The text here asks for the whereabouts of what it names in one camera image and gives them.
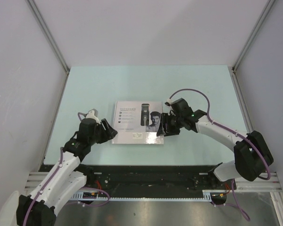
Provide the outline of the white cardboard box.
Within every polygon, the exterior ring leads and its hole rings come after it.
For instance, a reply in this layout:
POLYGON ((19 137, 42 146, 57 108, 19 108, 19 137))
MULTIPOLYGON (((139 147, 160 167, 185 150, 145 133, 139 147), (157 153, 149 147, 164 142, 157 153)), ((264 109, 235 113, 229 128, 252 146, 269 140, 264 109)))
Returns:
POLYGON ((117 101, 113 128, 118 132, 112 143, 162 145, 164 137, 157 137, 160 118, 163 112, 162 102, 157 101, 117 101), (149 104, 149 126, 141 126, 142 104, 149 104))

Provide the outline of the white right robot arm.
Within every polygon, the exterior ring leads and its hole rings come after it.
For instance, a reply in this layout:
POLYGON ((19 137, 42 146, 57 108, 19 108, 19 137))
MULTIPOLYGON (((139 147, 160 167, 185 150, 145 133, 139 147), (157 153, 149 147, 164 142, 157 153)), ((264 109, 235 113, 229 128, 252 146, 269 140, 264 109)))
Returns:
POLYGON ((231 129, 214 121, 208 111, 193 111, 187 101, 180 98, 176 101, 168 100, 168 113, 162 113, 157 136, 179 135, 182 128, 195 133, 206 135, 223 144, 234 154, 234 160, 217 164, 208 177, 208 184, 219 189, 229 179, 239 177, 247 181, 262 179, 269 180, 271 173, 269 166, 273 164, 273 156, 262 134, 256 130, 247 133, 231 129))

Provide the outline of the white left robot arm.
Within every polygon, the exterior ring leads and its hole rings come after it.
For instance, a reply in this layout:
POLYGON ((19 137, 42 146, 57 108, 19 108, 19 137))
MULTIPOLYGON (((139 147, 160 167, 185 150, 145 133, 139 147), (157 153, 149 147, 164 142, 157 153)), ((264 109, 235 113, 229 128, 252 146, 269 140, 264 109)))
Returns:
POLYGON ((19 226, 52 226, 58 213, 81 188, 96 182, 93 168, 83 159, 94 144, 102 144, 117 135, 106 119, 92 116, 80 122, 79 129, 60 149, 60 158, 44 180, 29 195, 19 197, 16 211, 19 226))

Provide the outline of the silver black hair clipper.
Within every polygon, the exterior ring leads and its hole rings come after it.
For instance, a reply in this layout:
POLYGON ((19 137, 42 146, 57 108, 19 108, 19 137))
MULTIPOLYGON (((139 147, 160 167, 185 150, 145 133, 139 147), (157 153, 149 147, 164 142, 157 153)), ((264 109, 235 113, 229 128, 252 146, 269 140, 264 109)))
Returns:
POLYGON ((149 104, 142 104, 141 105, 141 126, 149 126, 149 104))

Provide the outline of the aluminium frame rail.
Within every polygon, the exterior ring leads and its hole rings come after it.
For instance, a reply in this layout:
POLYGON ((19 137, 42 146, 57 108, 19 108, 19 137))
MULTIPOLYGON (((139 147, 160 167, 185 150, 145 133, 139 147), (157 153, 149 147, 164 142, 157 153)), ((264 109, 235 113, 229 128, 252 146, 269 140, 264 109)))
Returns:
MULTIPOLYGON (((229 67, 230 76, 232 79, 233 87, 238 99, 244 124, 248 132, 254 129, 250 115, 246 106, 244 96, 242 94, 241 87, 238 82, 236 71, 229 67)), ((255 179, 253 182, 242 182, 238 180, 238 192, 255 192, 255 193, 269 193, 272 200, 272 207, 275 210, 276 218, 278 219, 279 225, 283 226, 283 190, 276 173, 272 173, 272 177, 269 181, 262 179, 255 179)))

